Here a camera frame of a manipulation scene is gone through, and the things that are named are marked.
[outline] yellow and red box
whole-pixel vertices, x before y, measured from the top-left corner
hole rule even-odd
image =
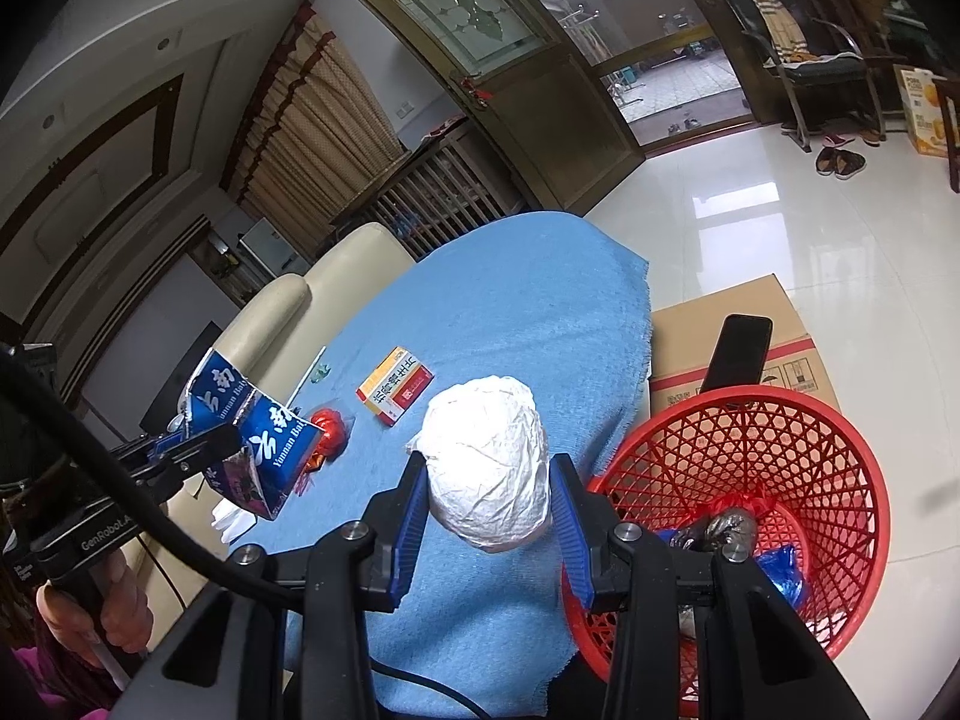
[[[397,346],[357,388],[357,397],[390,427],[432,380],[433,374],[420,360]]]

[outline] black smartphone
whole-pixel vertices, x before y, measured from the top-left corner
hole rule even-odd
[[[720,337],[713,348],[713,357],[700,391],[760,384],[773,332],[774,323],[770,317],[730,314],[720,328]]]

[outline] blue tablecloth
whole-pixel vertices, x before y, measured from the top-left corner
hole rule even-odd
[[[259,522],[241,541],[294,549],[360,517],[373,493],[400,478],[429,399],[473,378],[514,376],[530,386],[551,454],[568,452],[584,478],[602,470],[637,413],[650,362],[646,274],[646,261],[560,213],[506,218],[435,251],[347,324],[323,356],[328,377],[294,401],[309,415],[339,398],[356,416],[347,450],[275,522]],[[355,391],[395,346],[435,378],[386,428]],[[400,609],[368,614],[371,655],[446,683],[494,716],[544,714],[546,685],[575,651],[559,581],[552,533],[487,555],[431,517]],[[287,643],[289,667],[299,618]],[[395,712],[469,716],[445,696],[378,675],[376,692]]]

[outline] blue plastic wrapper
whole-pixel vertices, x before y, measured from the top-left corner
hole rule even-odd
[[[803,603],[806,584],[803,572],[797,566],[797,547],[784,544],[757,555],[755,560],[791,607],[798,608]]]
[[[224,422],[243,449],[203,471],[213,490],[258,517],[276,519],[323,431],[256,389],[215,351],[190,382],[185,435]]]

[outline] purple clothing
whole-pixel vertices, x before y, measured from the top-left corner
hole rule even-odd
[[[13,656],[50,710],[50,716],[56,720],[107,720],[109,709],[120,696],[109,674],[91,668],[86,661],[64,650],[38,615],[34,630],[37,646],[16,650]]]

